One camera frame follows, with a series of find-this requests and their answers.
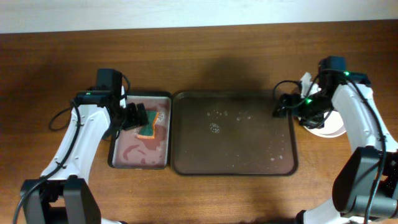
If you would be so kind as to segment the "green orange sponge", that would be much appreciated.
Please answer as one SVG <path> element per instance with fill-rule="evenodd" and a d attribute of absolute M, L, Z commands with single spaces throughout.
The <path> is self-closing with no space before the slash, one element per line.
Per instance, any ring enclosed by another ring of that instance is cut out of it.
<path fill-rule="evenodd" d="M 154 139 L 155 138 L 155 124 L 158 120 L 159 113 L 157 111 L 146 111 L 148 124 L 144 125 L 139 132 L 137 137 L 139 139 Z"/>

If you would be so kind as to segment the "white plate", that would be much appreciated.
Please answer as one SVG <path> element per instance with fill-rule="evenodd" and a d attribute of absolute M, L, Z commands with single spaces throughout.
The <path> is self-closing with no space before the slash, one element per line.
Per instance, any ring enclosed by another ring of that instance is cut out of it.
<path fill-rule="evenodd" d="M 339 112 L 337 112 L 336 110 L 320 113 L 316 115 L 316 117 L 314 117 L 312 121 L 324 121 L 324 123 L 320 127 L 315 126 L 315 128 L 310 128 L 308 126 L 304 126 L 307 131 L 318 137 L 336 138 L 346 132 L 343 120 Z"/>

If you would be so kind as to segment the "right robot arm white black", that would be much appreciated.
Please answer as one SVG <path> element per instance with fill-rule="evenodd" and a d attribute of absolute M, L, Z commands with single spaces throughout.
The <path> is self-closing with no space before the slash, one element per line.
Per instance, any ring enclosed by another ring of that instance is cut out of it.
<path fill-rule="evenodd" d="M 346 68 L 346 60 L 320 60 L 315 78 L 296 82 L 299 93 L 278 94 L 274 117 L 292 115 L 310 129 L 340 114 L 352 155 L 333 183 L 331 199 L 302 210 L 296 223 L 370 223 L 397 218 L 397 141 L 374 102 L 368 76 Z"/>

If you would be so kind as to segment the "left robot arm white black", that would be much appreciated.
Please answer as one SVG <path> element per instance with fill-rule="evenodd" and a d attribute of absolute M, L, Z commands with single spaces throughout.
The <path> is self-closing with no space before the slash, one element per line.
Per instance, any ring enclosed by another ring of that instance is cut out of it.
<path fill-rule="evenodd" d="M 71 100 L 63 140 L 40 177 L 24 181 L 13 223 L 20 212 L 27 223 L 109 223 L 88 186 L 98 146 L 149 122 L 142 103 L 126 103 L 126 81 L 121 72 L 101 68 L 95 86 Z"/>

